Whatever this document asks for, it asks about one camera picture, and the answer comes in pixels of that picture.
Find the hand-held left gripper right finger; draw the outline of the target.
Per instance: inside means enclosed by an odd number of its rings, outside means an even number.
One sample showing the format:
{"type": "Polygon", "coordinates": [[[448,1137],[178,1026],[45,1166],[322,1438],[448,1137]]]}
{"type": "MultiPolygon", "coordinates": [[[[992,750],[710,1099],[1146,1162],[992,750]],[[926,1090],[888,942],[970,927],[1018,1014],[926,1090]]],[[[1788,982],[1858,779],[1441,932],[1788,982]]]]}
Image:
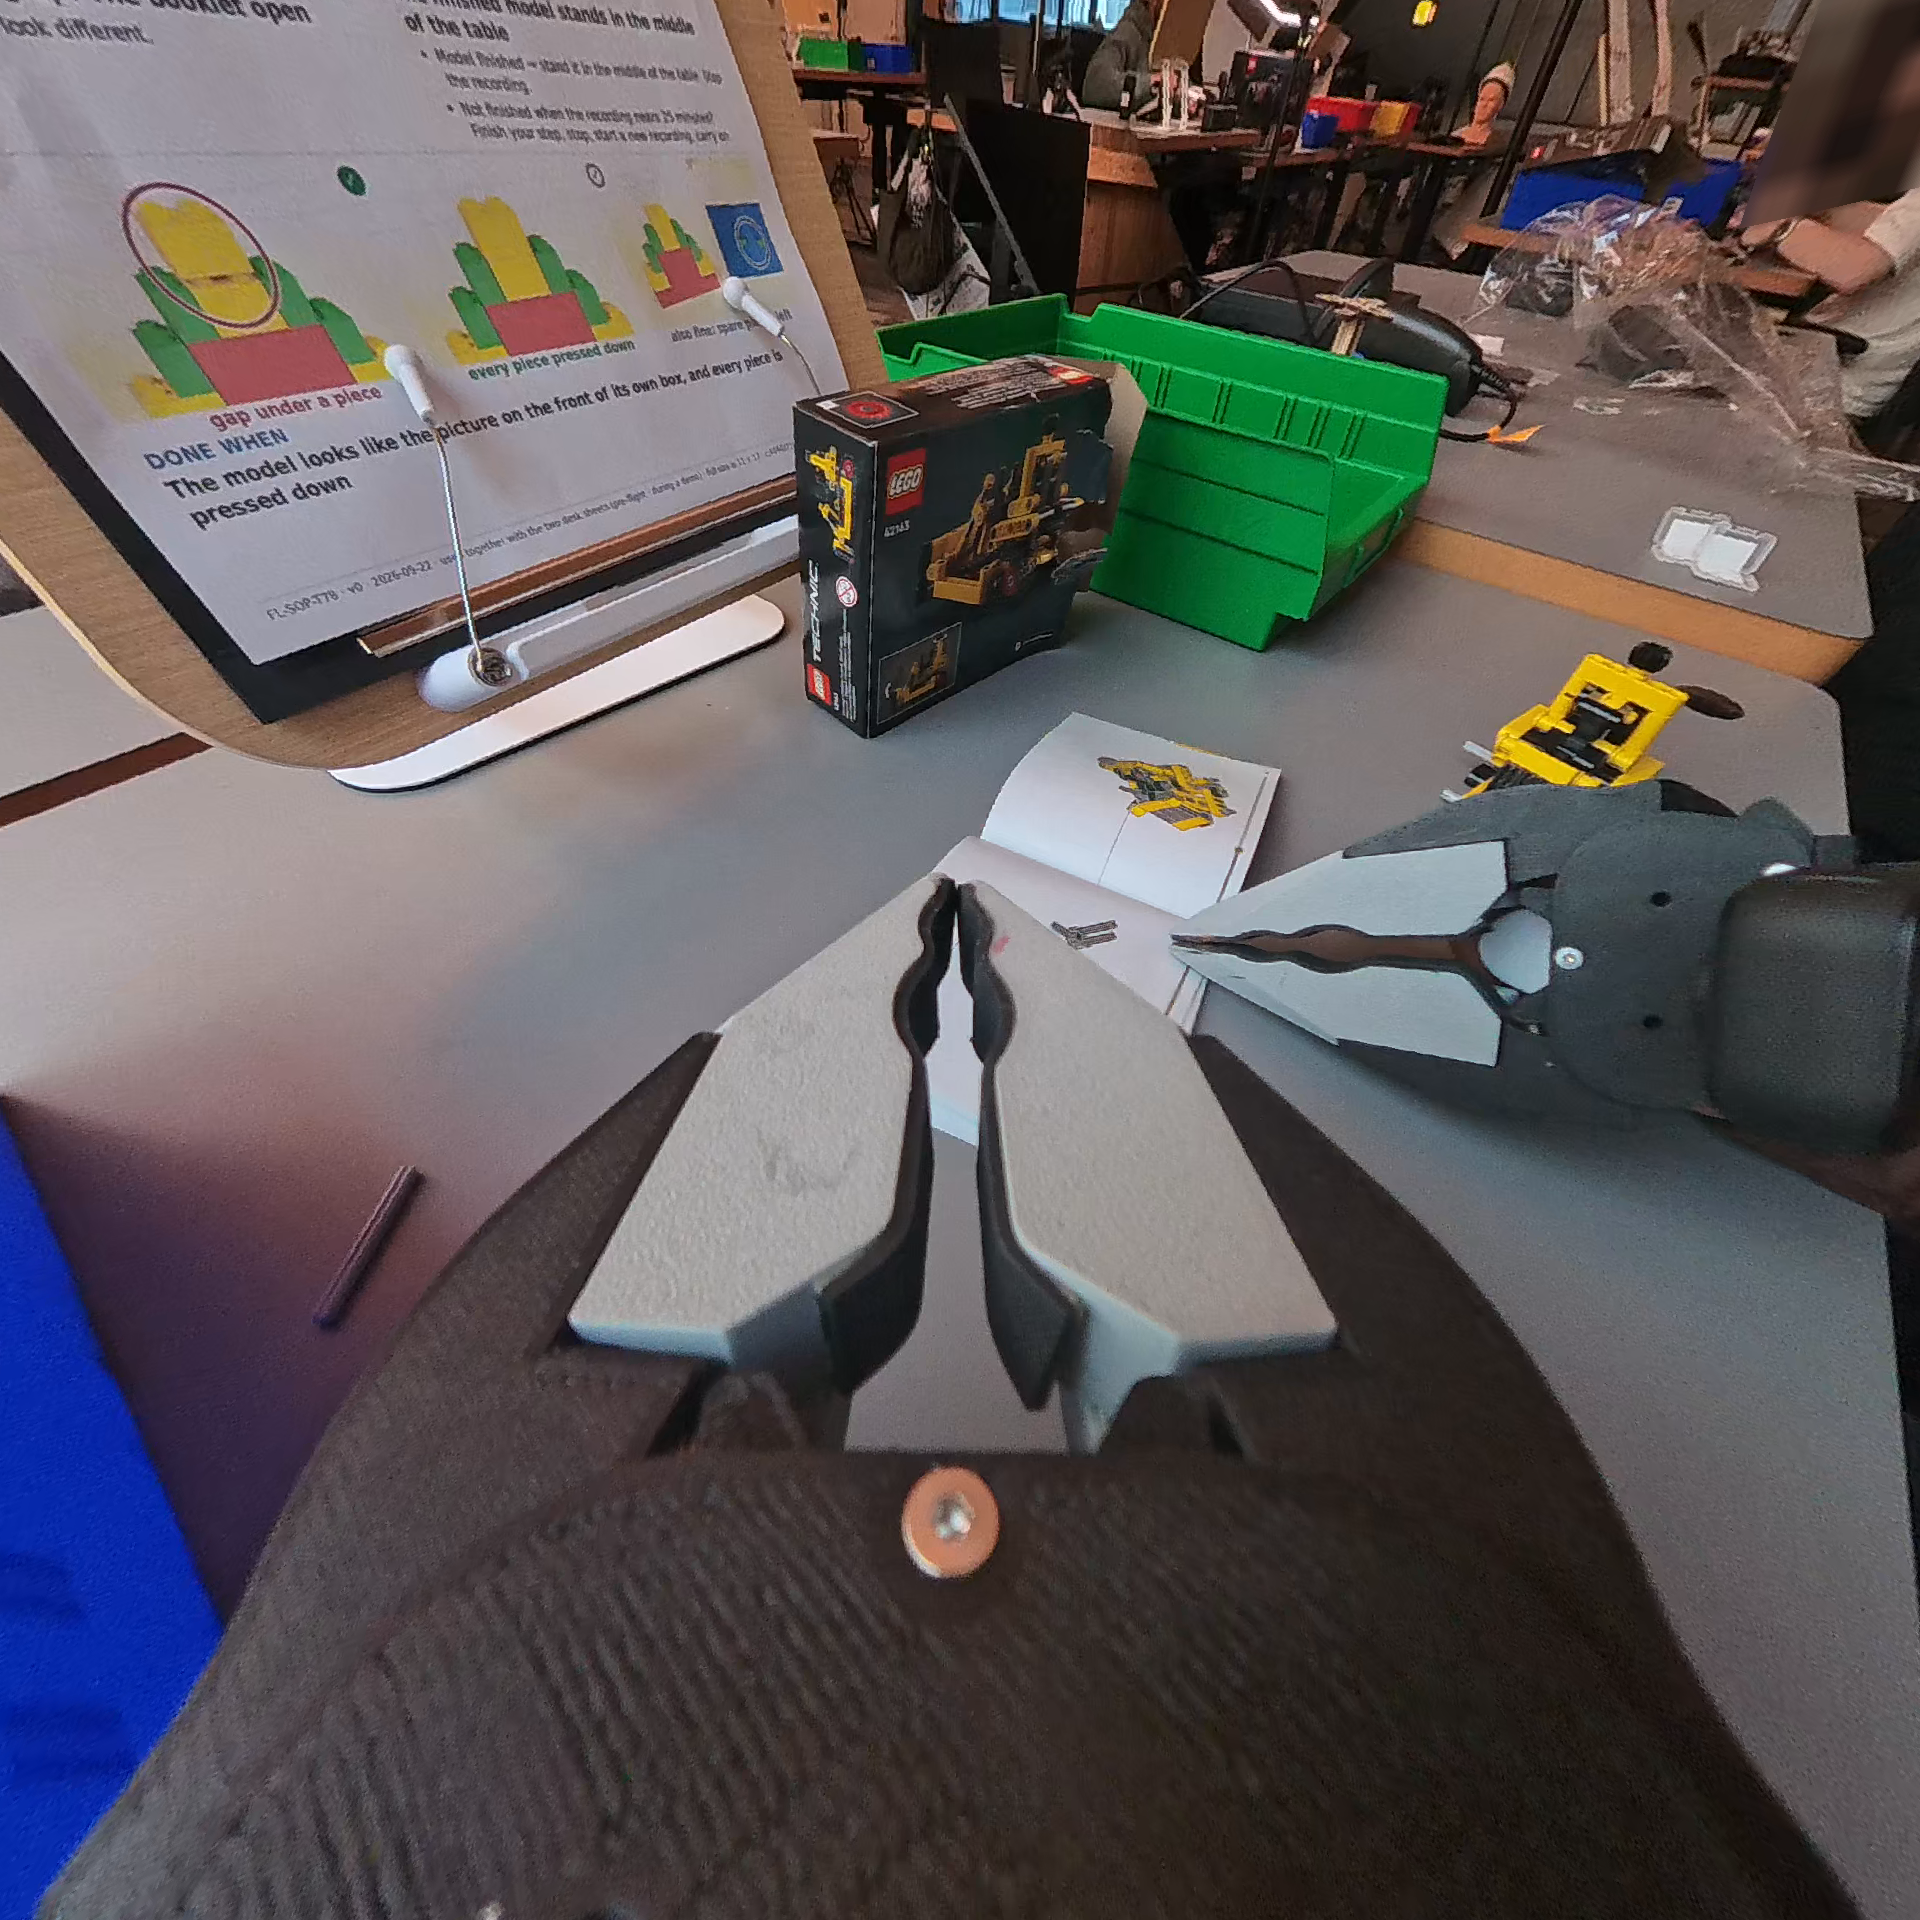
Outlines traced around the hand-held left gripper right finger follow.
{"type": "Polygon", "coordinates": [[[984,883],[959,891],[982,1063],[987,1325],[1095,1454],[1146,1378],[1337,1335],[1188,1036],[984,883]]]}

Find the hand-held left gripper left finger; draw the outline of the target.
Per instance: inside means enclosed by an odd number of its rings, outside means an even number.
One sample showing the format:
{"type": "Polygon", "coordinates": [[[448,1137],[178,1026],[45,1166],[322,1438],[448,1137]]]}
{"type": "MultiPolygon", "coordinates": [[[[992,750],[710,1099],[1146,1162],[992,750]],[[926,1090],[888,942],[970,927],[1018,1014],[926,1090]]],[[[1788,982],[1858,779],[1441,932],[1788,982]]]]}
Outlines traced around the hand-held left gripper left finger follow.
{"type": "Polygon", "coordinates": [[[569,1311],[579,1340],[769,1375],[813,1445],[845,1445],[921,1312],[954,918],[924,876],[714,1036],[569,1311]]]}

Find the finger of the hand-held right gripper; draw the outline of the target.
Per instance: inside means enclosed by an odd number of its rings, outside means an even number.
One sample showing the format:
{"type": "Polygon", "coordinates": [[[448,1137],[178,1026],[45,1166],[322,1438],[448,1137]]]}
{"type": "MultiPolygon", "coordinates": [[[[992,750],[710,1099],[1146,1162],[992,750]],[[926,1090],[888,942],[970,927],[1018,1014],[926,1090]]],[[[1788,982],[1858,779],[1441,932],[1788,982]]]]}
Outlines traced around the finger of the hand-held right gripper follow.
{"type": "Polygon", "coordinates": [[[1505,844],[1333,851],[1195,915],[1199,939],[1350,928],[1370,937],[1467,932],[1508,886],[1505,844]]]}
{"type": "Polygon", "coordinates": [[[1503,1024],[1494,1004],[1455,972],[1363,965],[1315,969],[1292,959],[1240,959],[1173,939],[1189,969],[1323,1042],[1363,1044],[1492,1069],[1503,1024]]]}

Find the lego instruction booklet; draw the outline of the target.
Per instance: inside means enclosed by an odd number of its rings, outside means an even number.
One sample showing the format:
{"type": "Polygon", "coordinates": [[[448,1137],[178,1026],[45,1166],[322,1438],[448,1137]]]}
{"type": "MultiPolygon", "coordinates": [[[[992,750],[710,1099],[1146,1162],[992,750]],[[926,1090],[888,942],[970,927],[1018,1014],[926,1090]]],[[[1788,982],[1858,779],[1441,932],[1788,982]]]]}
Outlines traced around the lego instruction booklet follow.
{"type": "Polygon", "coordinates": [[[1204,985],[1170,930],[1239,893],[1279,781],[1271,766],[1070,714],[943,871],[992,884],[1048,928],[1117,920],[1114,942],[1076,953],[1189,1030],[1204,985]]]}

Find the yellow lego bulldozer model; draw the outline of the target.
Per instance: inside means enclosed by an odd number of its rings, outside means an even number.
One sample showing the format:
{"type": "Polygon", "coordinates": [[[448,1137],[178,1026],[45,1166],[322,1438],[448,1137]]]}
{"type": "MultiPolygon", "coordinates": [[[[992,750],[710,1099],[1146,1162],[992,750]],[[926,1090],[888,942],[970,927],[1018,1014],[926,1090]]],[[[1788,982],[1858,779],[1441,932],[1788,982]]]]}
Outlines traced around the yellow lego bulldozer model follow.
{"type": "Polygon", "coordinates": [[[1624,661],[1581,659],[1556,695],[1503,725],[1490,750],[1466,744],[1476,765],[1464,787],[1442,800],[1458,803],[1519,784],[1608,790],[1655,781],[1664,765],[1652,746],[1677,712],[1691,709],[1722,722],[1745,714],[1717,690],[1667,684],[1670,661],[1670,648],[1652,640],[1635,643],[1624,661]]]}

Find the dark lego axle rod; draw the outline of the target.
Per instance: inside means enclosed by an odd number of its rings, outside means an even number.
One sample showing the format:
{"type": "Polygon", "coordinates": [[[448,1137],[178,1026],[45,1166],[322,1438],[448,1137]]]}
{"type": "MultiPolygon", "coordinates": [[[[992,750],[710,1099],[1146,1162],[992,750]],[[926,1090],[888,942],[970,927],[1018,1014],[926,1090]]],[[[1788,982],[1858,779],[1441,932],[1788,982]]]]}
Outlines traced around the dark lego axle rod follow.
{"type": "Polygon", "coordinates": [[[355,1236],[346,1259],[324,1290],[308,1315],[318,1330],[336,1330],[349,1318],[372,1272],[384,1259],[397,1229],[420,1195],[422,1174],[417,1164],[401,1164],[376,1203],[370,1219],[355,1236]]]}

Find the black lego set box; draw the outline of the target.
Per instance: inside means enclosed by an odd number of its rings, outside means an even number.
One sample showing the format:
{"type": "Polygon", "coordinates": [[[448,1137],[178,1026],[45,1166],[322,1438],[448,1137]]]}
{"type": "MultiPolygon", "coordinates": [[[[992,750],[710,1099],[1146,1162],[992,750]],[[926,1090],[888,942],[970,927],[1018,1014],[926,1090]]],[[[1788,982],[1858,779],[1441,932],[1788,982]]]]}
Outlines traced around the black lego set box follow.
{"type": "Polygon", "coordinates": [[[1059,645],[1117,516],[1110,415],[1048,355],[798,400],[807,699],[875,738],[1059,645]]]}

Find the small clear plastic tray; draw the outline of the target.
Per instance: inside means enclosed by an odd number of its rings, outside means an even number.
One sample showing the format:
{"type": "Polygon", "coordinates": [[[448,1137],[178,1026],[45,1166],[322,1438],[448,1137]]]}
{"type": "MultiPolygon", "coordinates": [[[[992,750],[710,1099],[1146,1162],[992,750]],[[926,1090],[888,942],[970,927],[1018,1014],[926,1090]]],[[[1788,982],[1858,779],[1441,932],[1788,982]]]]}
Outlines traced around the small clear plastic tray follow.
{"type": "Polygon", "coordinates": [[[1655,529],[1648,554],[1707,586],[1754,593],[1777,543],[1774,534],[1735,524],[1729,516],[1670,507],[1655,529]]]}

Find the green plastic bin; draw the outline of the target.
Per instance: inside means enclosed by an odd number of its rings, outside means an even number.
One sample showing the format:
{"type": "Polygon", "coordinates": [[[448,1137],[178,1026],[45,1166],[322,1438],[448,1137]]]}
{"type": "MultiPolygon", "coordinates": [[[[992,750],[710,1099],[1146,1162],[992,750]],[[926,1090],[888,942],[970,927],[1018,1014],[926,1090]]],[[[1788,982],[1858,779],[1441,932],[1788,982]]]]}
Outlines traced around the green plastic bin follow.
{"type": "Polygon", "coordinates": [[[1045,298],[878,330],[887,369],[1117,363],[1146,403],[1091,590],[1262,653],[1380,558],[1428,487],[1446,387],[1134,307],[1045,298]]]}

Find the instruction sheet on stand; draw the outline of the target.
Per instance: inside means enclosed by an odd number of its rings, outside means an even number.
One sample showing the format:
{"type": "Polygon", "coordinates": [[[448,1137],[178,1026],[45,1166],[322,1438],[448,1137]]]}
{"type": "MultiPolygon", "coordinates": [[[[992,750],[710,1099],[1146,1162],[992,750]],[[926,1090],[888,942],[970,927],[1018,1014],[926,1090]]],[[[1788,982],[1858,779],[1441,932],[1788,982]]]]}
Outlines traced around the instruction sheet on stand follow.
{"type": "MultiPolygon", "coordinates": [[[[827,394],[875,387],[875,332],[777,12],[772,5],[716,7],[777,170],[780,209],[840,358],[834,381],[813,374],[827,394]]],[[[486,588],[480,601],[470,595],[482,640],[520,667],[523,684],[476,709],[442,712],[422,699],[420,675],[464,643],[457,593],[377,631],[376,640],[397,640],[397,648],[363,667],[290,661],[245,675],[207,659],[140,582],[104,516],[21,429],[4,391],[4,558],[101,670],[206,744],[330,771],[373,793],[443,781],[777,640],[782,612],[765,593],[797,565],[795,493],[793,455],[787,484],[577,551],[486,588]]]]}

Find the clear plastic bag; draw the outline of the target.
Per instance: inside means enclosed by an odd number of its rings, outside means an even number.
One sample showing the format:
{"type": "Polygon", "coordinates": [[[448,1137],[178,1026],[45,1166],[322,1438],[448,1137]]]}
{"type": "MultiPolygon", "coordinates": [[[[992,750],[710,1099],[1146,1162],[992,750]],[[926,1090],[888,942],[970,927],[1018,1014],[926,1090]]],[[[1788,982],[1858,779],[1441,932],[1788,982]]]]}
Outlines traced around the clear plastic bag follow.
{"type": "Polygon", "coordinates": [[[1772,467],[1852,494],[1914,503],[1916,353],[1882,399],[1864,319],[1820,298],[1757,305],[1731,254],[1672,209],[1605,195],[1543,214],[1482,272],[1476,318],[1559,326],[1579,363],[1641,394],[1718,399],[1772,467]]]}

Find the wooden cabinet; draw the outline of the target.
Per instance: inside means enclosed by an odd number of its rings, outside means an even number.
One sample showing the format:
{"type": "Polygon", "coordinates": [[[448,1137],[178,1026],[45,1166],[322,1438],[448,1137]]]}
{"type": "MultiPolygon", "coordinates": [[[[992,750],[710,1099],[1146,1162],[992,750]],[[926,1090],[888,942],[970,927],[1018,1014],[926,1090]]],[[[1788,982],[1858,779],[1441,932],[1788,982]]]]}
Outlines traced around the wooden cabinet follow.
{"type": "Polygon", "coordinates": [[[1162,127],[1095,110],[1084,113],[1084,124],[1089,156],[1074,302],[1119,300],[1185,263],[1164,204],[1177,163],[1262,147],[1262,136],[1250,130],[1162,127]]]}

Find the blue storage crate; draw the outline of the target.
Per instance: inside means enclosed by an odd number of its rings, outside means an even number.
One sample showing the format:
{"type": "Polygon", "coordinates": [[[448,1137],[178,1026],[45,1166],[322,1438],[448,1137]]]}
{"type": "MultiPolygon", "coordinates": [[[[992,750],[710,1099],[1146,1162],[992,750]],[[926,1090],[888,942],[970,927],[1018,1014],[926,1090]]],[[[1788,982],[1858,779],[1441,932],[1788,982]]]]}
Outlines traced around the blue storage crate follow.
{"type": "Polygon", "coordinates": [[[1501,207],[1501,230],[1519,233],[1542,217],[1603,198],[1675,205],[1700,227],[1714,227],[1742,178],[1740,160],[1700,160],[1649,151],[1583,156],[1518,170],[1501,207]]]}

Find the blue plastic bin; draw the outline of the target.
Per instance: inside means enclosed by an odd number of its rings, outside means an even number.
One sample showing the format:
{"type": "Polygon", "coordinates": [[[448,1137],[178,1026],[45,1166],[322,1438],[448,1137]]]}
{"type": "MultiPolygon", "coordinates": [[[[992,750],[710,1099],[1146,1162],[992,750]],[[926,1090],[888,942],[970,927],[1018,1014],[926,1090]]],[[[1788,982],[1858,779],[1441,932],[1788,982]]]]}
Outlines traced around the blue plastic bin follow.
{"type": "Polygon", "coordinates": [[[4,1916],[36,1911],[218,1641],[160,1478],[4,1135],[4,1916]]]}

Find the printed instruction sheet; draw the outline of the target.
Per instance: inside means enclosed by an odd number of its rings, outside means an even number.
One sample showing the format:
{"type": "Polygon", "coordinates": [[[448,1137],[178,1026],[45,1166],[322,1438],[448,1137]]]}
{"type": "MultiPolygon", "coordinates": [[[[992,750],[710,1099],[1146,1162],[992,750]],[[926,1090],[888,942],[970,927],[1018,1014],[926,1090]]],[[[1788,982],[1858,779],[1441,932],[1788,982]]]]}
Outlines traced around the printed instruction sheet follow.
{"type": "Polygon", "coordinates": [[[716,5],[4,5],[4,391],[207,659],[793,479],[829,338],[716,5]],[[797,367],[724,302],[739,279],[797,367]]]}

